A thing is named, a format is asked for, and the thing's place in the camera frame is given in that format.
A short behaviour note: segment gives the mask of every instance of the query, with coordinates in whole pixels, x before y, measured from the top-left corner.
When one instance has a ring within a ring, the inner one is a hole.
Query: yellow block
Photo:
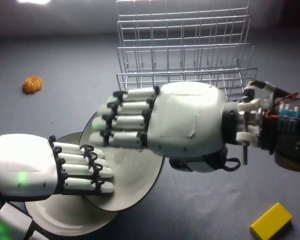
[[[292,215],[277,202],[250,226],[250,230],[258,239],[268,240],[291,219]]]

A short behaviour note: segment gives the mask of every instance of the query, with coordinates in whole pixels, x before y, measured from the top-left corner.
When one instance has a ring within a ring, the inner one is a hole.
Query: gray wall
[[[0,0],[0,37],[114,33],[118,18],[115,2],[116,0],[51,0],[46,5],[39,5]],[[193,7],[197,6],[198,0],[184,2],[188,7]],[[209,8],[212,6],[212,0],[201,2]],[[241,5],[248,0],[222,0],[224,5],[229,2]],[[283,0],[251,0],[249,14],[252,16],[252,26],[275,25],[280,17],[282,2]]]

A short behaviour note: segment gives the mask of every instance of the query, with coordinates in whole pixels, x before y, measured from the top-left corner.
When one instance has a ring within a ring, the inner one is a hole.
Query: brown pastry
[[[43,85],[44,83],[40,77],[30,76],[24,81],[22,90],[26,94],[34,94],[35,92],[40,91]]]

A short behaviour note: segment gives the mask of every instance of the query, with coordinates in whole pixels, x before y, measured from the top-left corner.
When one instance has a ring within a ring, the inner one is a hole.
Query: metal dish rack
[[[117,0],[122,90],[179,81],[209,83],[227,100],[256,77],[249,68],[249,0]]]

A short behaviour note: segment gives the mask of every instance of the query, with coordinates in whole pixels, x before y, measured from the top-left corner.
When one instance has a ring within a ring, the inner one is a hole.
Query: wire basket
[[[249,68],[248,0],[117,0],[120,89],[206,82],[243,94]]]

